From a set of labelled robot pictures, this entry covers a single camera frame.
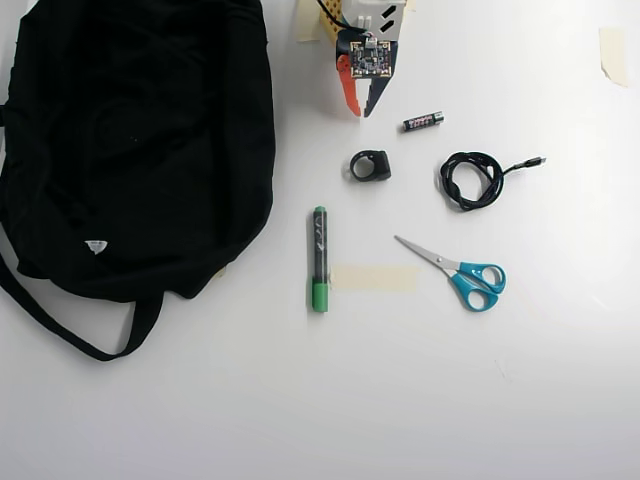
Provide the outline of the dark navy gripper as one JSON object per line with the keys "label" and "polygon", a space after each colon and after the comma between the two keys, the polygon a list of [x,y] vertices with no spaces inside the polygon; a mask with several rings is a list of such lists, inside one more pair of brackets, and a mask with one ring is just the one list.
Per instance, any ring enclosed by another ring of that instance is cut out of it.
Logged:
{"label": "dark navy gripper", "polygon": [[397,50],[396,41],[383,40],[372,33],[361,34],[346,29],[338,32],[336,70],[346,105],[356,117],[361,116],[361,109],[355,79],[372,79],[364,110],[364,117],[368,118],[394,74]]}

